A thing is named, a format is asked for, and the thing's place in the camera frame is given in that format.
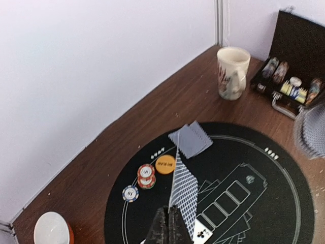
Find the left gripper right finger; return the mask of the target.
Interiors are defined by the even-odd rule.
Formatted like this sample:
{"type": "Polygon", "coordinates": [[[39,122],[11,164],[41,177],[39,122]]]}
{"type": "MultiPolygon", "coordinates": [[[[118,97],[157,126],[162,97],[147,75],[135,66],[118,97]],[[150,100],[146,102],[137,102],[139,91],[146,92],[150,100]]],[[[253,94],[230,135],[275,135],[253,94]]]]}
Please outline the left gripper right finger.
{"type": "Polygon", "coordinates": [[[168,243],[170,244],[192,243],[192,240],[189,236],[181,212],[176,206],[170,208],[168,226],[169,226],[168,243]]]}

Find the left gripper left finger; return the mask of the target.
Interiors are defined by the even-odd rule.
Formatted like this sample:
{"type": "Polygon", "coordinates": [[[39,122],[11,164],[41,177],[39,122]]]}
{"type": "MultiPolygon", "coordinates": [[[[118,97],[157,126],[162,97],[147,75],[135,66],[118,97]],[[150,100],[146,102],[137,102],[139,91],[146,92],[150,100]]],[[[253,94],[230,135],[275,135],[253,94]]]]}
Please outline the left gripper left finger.
{"type": "Polygon", "coordinates": [[[166,244],[169,238],[169,214],[167,207],[160,207],[149,228],[144,244],[166,244]]]}

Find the white blue poker chip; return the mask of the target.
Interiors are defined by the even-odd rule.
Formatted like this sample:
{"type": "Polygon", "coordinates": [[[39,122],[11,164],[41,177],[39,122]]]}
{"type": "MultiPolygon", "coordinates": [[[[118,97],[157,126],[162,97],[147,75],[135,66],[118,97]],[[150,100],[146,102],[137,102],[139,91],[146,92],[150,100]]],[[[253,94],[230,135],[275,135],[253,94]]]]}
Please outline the white blue poker chip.
{"type": "Polygon", "coordinates": [[[139,190],[136,186],[129,185],[122,191],[122,198],[126,202],[134,202],[139,197],[139,190]]]}

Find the red poker chip stack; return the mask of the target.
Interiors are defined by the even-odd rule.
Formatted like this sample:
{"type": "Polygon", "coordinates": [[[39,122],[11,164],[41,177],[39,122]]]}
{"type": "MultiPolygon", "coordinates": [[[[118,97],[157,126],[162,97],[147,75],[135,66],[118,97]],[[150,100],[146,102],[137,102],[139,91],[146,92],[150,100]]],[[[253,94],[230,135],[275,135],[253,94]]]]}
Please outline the red poker chip stack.
{"type": "Polygon", "coordinates": [[[143,164],[137,171],[137,182],[141,189],[151,189],[156,183],[155,169],[150,164],[143,164]]]}

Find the orange big blind button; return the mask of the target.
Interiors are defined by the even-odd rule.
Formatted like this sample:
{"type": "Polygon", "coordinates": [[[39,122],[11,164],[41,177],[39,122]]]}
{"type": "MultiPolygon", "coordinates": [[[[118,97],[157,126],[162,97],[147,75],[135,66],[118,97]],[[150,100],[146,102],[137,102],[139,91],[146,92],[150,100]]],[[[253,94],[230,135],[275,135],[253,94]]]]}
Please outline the orange big blind button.
{"type": "Polygon", "coordinates": [[[156,160],[155,168],[160,174],[170,174],[175,170],[176,160],[171,155],[163,155],[156,160]]]}

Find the blue patterned playing card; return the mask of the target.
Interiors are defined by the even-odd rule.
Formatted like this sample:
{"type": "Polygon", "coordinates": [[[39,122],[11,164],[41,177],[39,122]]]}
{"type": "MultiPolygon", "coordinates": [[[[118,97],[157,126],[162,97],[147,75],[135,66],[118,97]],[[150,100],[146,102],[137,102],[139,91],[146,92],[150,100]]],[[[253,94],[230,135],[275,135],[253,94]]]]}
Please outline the blue patterned playing card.
{"type": "Polygon", "coordinates": [[[180,129],[178,146],[187,159],[202,153],[212,144],[211,138],[197,121],[180,129]]]}

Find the grey card deck box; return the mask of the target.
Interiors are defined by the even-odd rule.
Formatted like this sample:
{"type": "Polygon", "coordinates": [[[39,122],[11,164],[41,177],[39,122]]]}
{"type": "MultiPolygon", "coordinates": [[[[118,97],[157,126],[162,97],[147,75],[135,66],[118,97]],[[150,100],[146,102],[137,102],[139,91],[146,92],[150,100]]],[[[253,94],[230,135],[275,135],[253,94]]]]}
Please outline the grey card deck box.
{"type": "Polygon", "coordinates": [[[295,146],[309,159],[324,159],[324,104],[304,109],[294,124],[295,146]]]}

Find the cream ceramic mug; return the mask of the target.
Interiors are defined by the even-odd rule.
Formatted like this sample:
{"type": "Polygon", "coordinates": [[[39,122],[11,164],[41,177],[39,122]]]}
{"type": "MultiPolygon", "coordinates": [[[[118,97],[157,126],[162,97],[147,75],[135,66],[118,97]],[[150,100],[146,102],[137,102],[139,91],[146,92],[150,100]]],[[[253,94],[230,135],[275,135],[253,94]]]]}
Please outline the cream ceramic mug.
{"type": "Polygon", "coordinates": [[[239,47],[222,47],[216,57],[219,95],[229,101],[239,99],[246,89],[250,53],[239,47]]]}

